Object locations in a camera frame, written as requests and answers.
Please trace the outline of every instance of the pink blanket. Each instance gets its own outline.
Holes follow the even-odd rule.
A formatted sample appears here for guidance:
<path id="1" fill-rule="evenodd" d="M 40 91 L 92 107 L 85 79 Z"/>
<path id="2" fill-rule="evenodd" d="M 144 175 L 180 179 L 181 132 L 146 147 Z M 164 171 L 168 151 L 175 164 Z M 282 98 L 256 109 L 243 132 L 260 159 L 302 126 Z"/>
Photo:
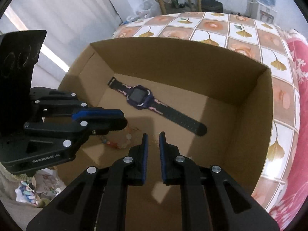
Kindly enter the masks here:
<path id="1" fill-rule="evenodd" d="M 293 220 L 308 195 L 308 45 L 298 38 L 291 38 L 287 43 L 298 76 L 301 115 L 297 150 L 287 186 L 270 211 L 281 230 Z"/>

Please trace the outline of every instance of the curtain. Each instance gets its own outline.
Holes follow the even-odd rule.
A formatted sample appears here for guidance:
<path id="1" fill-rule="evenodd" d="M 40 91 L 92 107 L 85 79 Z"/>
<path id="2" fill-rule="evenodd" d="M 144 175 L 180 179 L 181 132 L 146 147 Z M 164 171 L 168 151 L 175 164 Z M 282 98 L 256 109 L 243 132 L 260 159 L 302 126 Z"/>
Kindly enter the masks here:
<path id="1" fill-rule="evenodd" d="M 47 30 L 32 86 L 57 88 L 81 51 L 110 38 L 121 22 L 109 0 L 13 0 L 0 31 Z"/>

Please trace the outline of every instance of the smartwatch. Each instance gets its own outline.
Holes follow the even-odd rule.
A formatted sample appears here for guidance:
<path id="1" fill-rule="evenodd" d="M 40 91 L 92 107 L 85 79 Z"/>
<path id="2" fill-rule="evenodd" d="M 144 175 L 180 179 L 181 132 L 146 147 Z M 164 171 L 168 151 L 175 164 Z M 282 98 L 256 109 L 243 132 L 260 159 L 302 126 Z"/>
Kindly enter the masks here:
<path id="1" fill-rule="evenodd" d="M 152 92 L 141 85 L 129 86 L 119 82 L 115 77 L 112 77 L 108 82 L 108 86 L 126 96 L 129 105 L 136 109 L 149 109 L 155 113 L 164 116 L 170 121 L 186 128 L 197 136 L 203 136 L 207 132 L 207 127 L 189 116 L 175 110 L 172 107 L 155 99 Z"/>

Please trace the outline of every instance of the black watch strap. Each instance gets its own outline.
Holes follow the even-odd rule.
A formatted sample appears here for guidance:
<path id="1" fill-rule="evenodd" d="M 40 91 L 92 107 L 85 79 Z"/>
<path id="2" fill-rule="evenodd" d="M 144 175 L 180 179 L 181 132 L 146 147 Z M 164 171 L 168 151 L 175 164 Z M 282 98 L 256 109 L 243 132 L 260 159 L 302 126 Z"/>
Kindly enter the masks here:
<path id="1" fill-rule="evenodd" d="M 203 136 L 207 132 L 207 127 L 203 123 L 198 122 L 189 116 L 175 110 L 174 108 L 163 104 L 157 99 L 154 100 L 149 109 L 186 128 L 197 136 Z"/>
<path id="2" fill-rule="evenodd" d="M 107 83 L 107 85 L 110 88 L 115 89 L 124 95 L 127 95 L 132 88 L 129 85 L 119 82 L 115 77 L 112 77 Z"/>

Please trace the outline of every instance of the watch face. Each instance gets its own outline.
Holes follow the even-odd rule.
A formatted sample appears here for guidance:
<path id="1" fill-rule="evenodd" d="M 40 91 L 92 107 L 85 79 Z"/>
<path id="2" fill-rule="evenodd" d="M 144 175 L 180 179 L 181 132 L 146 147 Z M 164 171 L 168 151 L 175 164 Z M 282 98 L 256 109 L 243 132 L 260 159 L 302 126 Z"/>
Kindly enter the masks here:
<path id="1" fill-rule="evenodd" d="M 141 90 L 139 88 L 134 88 L 132 94 L 128 97 L 137 104 L 141 104 L 144 101 L 144 97 L 148 94 L 147 91 Z"/>

